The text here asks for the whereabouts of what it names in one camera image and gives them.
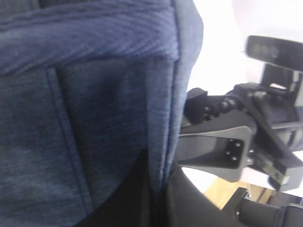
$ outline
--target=black camera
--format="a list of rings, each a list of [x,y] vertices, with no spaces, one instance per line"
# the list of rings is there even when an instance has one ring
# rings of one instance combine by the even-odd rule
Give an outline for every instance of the black camera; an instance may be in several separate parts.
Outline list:
[[[260,84],[235,85],[223,96],[188,92],[176,159],[228,181],[244,167],[269,175],[280,191],[299,187],[303,162],[303,44],[250,36],[246,54],[265,61]]]

